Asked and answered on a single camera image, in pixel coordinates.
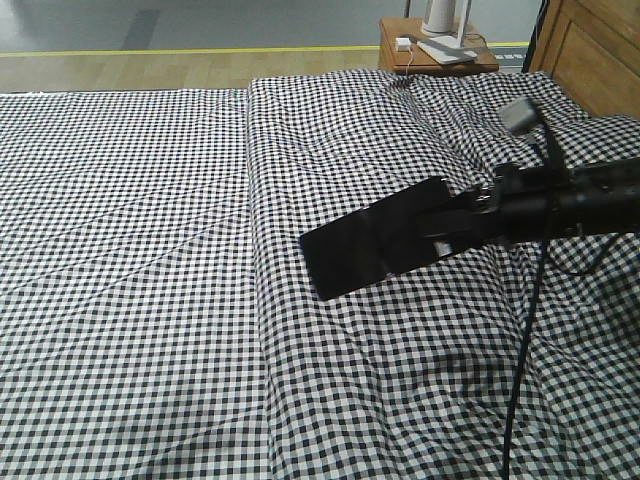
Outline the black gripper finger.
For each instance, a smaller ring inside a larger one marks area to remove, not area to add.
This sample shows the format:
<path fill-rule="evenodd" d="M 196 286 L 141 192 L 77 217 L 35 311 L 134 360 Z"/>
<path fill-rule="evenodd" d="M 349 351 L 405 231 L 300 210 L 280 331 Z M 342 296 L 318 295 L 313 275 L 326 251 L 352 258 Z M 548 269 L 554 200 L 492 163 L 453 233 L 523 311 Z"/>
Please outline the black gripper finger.
<path fill-rule="evenodd" d="M 467 204 L 410 202 L 385 214 L 379 238 L 383 250 L 394 257 L 440 258 L 438 242 L 450 244 L 457 253 L 493 241 L 495 218 Z"/>

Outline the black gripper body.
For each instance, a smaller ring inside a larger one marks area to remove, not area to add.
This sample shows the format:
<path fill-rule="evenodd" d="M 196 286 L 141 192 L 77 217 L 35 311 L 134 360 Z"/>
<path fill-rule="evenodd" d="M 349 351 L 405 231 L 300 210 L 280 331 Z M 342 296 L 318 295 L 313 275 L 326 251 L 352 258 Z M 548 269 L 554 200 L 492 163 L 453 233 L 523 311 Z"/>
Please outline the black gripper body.
<path fill-rule="evenodd" d="M 557 217 L 560 172 L 546 166 L 521 168 L 513 163 L 494 170 L 488 199 L 473 200 L 472 238 L 479 245 L 549 241 Z"/>

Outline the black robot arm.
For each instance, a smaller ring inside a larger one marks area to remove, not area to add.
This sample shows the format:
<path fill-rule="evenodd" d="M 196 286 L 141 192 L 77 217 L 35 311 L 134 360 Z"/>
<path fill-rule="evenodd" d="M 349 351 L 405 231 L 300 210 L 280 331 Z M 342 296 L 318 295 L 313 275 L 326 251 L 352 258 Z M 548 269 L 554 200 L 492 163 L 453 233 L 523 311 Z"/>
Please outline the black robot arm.
<path fill-rule="evenodd" d="M 492 184 L 456 196 L 444 181 L 432 203 L 408 202 L 382 251 L 395 265 L 429 265 L 485 245 L 629 233 L 639 229 L 639 161 L 553 172 L 500 166 Z"/>

